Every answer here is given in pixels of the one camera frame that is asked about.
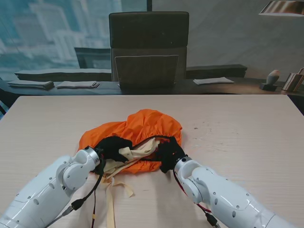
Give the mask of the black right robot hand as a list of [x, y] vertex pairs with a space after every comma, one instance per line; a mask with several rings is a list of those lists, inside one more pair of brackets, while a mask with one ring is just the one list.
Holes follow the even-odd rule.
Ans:
[[167, 141], [160, 143], [156, 152], [156, 158], [161, 162], [160, 170], [163, 173], [174, 170], [178, 161], [184, 159], [186, 156], [186, 153], [178, 144], [174, 136], [169, 137]]

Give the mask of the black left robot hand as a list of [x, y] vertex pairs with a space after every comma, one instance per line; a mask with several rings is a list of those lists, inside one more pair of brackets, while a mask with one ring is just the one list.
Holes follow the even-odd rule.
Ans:
[[94, 151], [98, 154], [99, 157], [104, 160], [114, 160], [115, 162], [126, 163], [129, 161], [125, 156], [119, 153], [120, 149], [123, 148], [133, 148], [133, 143], [130, 140], [118, 137], [110, 136], [102, 139], [95, 147]]

